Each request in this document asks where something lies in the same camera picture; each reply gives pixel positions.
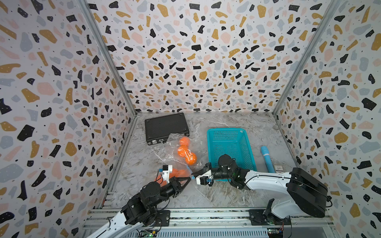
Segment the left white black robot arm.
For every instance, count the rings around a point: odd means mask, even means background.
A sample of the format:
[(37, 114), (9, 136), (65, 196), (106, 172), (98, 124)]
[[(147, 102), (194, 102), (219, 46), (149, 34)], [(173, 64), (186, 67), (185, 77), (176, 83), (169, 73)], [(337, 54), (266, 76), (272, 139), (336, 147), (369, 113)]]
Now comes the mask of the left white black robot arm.
[(134, 232), (138, 233), (139, 238), (144, 237), (145, 232), (155, 232), (153, 236), (157, 236), (162, 227), (169, 226), (171, 213), (163, 208), (158, 209), (158, 205), (180, 195), (190, 182), (190, 177), (172, 177), (164, 186), (157, 181), (148, 183), (89, 237), (125, 238)]

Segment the clear zip-top plastic bag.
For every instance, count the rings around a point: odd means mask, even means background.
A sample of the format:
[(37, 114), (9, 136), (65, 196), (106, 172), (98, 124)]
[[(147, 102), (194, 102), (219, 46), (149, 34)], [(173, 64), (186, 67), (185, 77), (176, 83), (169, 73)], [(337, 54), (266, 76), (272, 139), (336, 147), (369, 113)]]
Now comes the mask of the clear zip-top plastic bag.
[(208, 162), (205, 138), (170, 134), (164, 145), (164, 163), (173, 166), (170, 177), (191, 177)]

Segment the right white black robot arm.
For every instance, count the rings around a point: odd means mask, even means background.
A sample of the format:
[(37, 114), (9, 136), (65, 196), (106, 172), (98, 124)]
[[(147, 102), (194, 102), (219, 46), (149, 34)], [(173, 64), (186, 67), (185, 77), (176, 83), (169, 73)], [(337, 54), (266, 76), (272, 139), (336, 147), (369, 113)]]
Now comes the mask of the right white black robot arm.
[(267, 204), (265, 215), (279, 219), (306, 214), (316, 218), (325, 216), (328, 202), (326, 185), (301, 168), (291, 172), (262, 173), (243, 169), (227, 154), (218, 160), (218, 166), (207, 163), (200, 171), (192, 174), (198, 185), (212, 186), (215, 180), (225, 179), (239, 190), (269, 190), (279, 193)]

